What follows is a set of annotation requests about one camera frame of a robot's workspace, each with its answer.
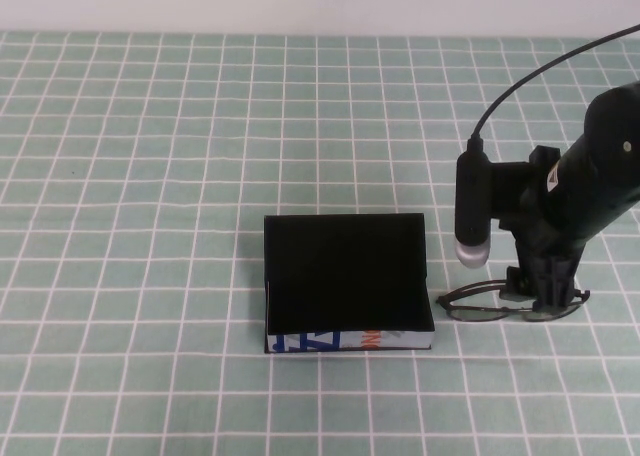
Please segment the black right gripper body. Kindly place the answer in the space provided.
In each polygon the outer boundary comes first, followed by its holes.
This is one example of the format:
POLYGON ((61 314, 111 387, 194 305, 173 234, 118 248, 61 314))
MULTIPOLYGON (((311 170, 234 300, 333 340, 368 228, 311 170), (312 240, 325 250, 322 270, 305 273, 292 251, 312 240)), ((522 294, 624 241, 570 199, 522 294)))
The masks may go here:
POLYGON ((532 154, 509 165, 509 230, 526 282, 575 276, 586 243, 636 204, 636 158, 532 154))

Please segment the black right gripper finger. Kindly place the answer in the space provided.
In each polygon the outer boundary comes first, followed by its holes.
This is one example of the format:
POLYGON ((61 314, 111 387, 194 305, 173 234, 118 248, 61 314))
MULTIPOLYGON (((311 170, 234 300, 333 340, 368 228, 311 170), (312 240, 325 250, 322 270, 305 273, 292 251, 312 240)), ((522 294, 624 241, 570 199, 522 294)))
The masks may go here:
POLYGON ((523 282, 520 268, 514 266, 507 268, 504 286, 501 289, 501 299, 506 301, 526 300, 526 284, 523 282))
POLYGON ((574 277, 543 275, 533 282, 536 312, 558 313, 574 301, 576 289, 574 277))

